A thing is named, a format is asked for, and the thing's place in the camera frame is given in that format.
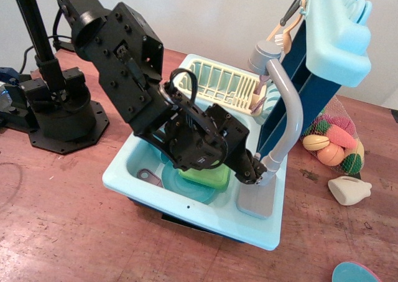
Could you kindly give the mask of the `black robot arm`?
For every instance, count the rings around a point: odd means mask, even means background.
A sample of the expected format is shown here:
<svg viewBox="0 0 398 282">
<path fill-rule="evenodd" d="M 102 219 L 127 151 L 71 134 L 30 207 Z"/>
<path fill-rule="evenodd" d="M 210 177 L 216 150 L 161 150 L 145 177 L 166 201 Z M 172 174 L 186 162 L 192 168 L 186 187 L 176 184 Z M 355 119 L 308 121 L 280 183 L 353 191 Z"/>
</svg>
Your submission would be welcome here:
<svg viewBox="0 0 398 282">
<path fill-rule="evenodd" d="M 144 18 L 124 3 L 113 10 L 99 0 L 57 0 L 72 29 L 72 44 L 99 73 L 99 83 L 135 136 L 161 151 L 177 169 L 226 165 L 238 180 L 255 184 L 265 165 L 246 148 L 249 130 L 219 105 L 201 110 L 195 103 L 196 75 L 175 69 L 162 79 L 164 46 Z M 184 95 L 174 85 L 190 77 Z"/>
</svg>

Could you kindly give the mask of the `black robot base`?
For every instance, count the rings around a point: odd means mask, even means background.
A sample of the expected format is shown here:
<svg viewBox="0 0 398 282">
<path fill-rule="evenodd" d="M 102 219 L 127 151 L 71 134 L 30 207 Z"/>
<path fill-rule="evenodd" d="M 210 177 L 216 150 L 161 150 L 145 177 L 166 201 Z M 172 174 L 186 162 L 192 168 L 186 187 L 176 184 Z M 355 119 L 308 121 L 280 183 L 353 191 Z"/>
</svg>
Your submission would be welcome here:
<svg viewBox="0 0 398 282">
<path fill-rule="evenodd" d="M 50 92 L 41 78 L 21 83 L 38 122 L 29 130 L 33 147 L 69 154 L 95 145 L 109 125 L 97 101 L 91 100 L 83 72 L 75 67 L 62 72 L 65 90 Z"/>
</svg>

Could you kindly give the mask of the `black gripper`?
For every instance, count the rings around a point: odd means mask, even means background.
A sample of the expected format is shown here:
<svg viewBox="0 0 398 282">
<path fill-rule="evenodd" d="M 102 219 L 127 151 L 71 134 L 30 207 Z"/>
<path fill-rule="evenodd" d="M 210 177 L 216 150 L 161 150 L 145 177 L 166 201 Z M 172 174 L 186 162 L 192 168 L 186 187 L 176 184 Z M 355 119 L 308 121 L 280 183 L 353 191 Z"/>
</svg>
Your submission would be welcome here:
<svg viewBox="0 0 398 282">
<path fill-rule="evenodd" d="M 190 77 L 190 98 L 174 87 L 174 79 L 181 73 Z M 165 102 L 176 111 L 165 120 L 162 129 L 146 136 L 148 143 L 163 152 L 177 169 L 214 169 L 225 164 L 239 182 L 260 184 L 267 168 L 246 149 L 249 130 L 217 104 L 205 111 L 195 104 L 198 80 L 193 72 L 177 68 L 159 89 Z"/>
</svg>

